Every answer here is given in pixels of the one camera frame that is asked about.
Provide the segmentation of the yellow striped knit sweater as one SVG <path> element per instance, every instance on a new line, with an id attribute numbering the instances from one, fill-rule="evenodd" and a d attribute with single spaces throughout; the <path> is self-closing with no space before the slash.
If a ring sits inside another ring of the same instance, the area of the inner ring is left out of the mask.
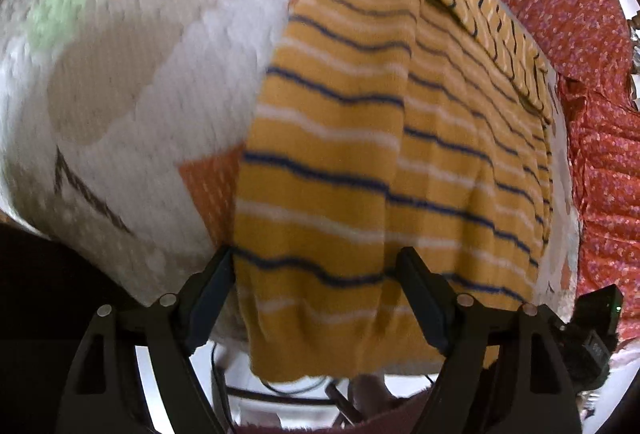
<path id="1" fill-rule="evenodd" d="M 393 280 L 530 300 L 550 236 L 548 62 L 500 0 L 297 0 L 258 95 L 232 246 L 259 378 L 433 362 Z"/>

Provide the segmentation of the white patchwork heart quilt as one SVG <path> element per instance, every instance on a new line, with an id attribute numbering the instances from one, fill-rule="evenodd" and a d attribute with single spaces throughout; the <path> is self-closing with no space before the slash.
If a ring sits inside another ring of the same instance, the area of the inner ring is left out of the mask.
<path id="1" fill-rule="evenodd" d="M 224 173 L 254 119 L 312 124 L 259 101 L 299 0 L 2 0 L 1 206 L 61 238 L 149 304 L 178 290 L 224 237 L 227 210 L 353 238 L 363 229 Z"/>

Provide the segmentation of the orange floral fabric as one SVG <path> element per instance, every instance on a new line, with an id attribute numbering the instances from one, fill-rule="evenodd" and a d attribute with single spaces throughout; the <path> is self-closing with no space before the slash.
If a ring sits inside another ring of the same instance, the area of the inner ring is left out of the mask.
<path id="1" fill-rule="evenodd" d="M 558 74 L 579 214 L 579 292 L 616 284 L 620 339 L 639 336 L 639 112 L 618 0 L 502 0 Z"/>

